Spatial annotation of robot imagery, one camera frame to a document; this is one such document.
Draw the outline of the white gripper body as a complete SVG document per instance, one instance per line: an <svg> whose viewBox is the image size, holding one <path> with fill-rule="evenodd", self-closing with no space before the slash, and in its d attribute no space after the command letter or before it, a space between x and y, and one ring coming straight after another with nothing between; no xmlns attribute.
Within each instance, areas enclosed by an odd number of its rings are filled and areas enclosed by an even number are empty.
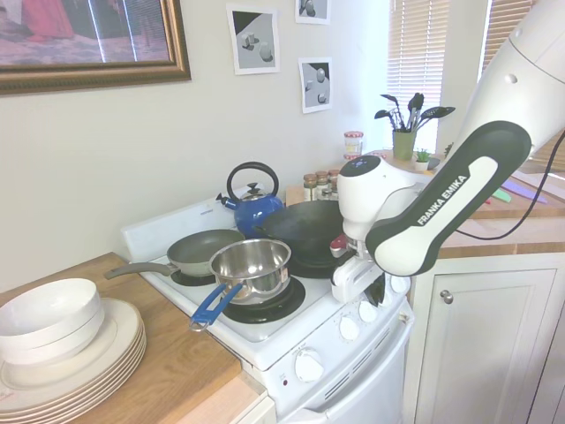
<svg viewBox="0 0 565 424"><path fill-rule="evenodd" d="M341 303L349 303L382 274L373 261L352 257L336 268L332 276L332 295Z"/></svg>

